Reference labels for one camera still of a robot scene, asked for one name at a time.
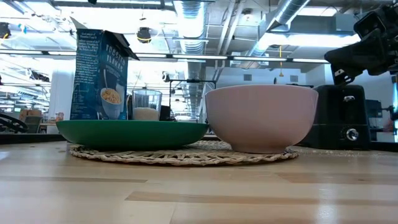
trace green plate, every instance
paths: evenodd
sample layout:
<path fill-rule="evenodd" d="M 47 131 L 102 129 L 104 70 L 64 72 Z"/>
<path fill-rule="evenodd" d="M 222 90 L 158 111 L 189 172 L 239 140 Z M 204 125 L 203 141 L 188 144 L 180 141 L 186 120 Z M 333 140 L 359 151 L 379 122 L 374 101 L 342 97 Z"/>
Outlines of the green plate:
<path fill-rule="evenodd" d="M 68 141 L 93 148 L 156 150 L 199 141 L 207 124 L 169 121 L 72 120 L 57 127 Z"/>

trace cereal bowl image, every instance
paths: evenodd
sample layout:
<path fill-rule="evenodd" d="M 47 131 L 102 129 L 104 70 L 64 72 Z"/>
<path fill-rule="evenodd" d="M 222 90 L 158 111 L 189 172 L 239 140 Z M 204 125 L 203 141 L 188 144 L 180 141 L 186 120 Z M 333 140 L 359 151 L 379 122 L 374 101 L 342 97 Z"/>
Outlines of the cereal bowl image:
<path fill-rule="evenodd" d="M 102 107 L 109 119 L 118 119 L 120 116 L 121 98 L 116 90 L 103 88 L 101 90 Z"/>

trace round placemat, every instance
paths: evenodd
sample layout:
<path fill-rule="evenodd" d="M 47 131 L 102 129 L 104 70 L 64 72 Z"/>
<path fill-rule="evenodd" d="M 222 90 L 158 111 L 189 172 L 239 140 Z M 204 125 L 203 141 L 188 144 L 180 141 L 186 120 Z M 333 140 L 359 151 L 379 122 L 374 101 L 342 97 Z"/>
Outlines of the round placemat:
<path fill-rule="evenodd" d="M 155 164 L 173 166 L 248 165 L 293 159 L 299 156 L 287 148 L 280 154 L 235 152 L 222 141 L 198 141 L 181 149 L 162 151 L 97 151 L 85 146 L 70 148 L 73 156 L 105 162 Z"/>

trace wooden table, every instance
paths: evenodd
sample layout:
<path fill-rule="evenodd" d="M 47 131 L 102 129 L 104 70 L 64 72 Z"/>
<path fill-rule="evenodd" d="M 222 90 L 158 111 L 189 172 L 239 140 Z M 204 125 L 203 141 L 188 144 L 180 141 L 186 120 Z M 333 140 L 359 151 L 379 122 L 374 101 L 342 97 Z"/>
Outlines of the wooden table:
<path fill-rule="evenodd" d="M 301 150 L 241 167 L 72 157 L 65 142 L 0 146 L 1 223 L 397 223 L 398 154 Z"/>

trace blue cereal box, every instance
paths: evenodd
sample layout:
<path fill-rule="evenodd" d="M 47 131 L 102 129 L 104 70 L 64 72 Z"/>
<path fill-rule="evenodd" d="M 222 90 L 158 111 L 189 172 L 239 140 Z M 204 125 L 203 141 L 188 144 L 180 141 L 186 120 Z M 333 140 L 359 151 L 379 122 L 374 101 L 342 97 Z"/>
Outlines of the blue cereal box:
<path fill-rule="evenodd" d="M 126 119 L 127 66 L 138 60 L 122 34 L 77 30 L 70 119 Z"/>

